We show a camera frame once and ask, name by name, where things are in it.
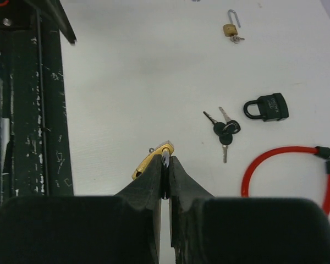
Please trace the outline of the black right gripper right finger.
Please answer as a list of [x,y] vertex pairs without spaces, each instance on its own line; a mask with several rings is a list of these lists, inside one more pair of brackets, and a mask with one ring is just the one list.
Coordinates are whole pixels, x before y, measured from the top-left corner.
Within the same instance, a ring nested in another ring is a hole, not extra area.
[[330,222],[311,200],[215,197],[172,157],[169,207],[177,263],[330,263]]

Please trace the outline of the red cable lock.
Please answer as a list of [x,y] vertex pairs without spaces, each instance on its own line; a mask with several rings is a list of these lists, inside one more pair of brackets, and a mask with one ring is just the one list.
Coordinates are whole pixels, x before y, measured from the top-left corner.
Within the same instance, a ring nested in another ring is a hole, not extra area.
[[243,175],[240,195],[311,199],[330,215],[330,148],[284,146],[258,155]]

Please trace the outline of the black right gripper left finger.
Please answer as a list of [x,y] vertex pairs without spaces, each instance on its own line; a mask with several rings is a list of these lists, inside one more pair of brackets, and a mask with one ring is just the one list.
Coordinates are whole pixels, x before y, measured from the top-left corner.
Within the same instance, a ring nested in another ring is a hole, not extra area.
[[160,155],[113,196],[18,196],[0,208],[0,263],[158,263]]

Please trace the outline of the black-headed key bunch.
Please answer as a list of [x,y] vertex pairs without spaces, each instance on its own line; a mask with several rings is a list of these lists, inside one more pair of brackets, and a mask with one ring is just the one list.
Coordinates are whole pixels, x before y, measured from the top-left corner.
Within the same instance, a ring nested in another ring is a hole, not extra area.
[[223,163],[227,163],[228,147],[233,142],[233,135],[241,131],[240,124],[232,119],[222,107],[218,107],[224,117],[224,122],[219,122],[209,115],[206,111],[203,114],[213,124],[213,131],[218,136],[223,149]]

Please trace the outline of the black Kaijing padlock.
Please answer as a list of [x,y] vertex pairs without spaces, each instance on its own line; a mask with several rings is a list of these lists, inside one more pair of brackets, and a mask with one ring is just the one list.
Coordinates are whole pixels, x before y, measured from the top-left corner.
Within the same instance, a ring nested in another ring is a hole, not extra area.
[[[253,115],[249,107],[257,105],[259,114]],[[260,96],[256,100],[248,101],[243,106],[244,114],[251,120],[281,121],[289,117],[289,110],[285,98],[281,93]]]

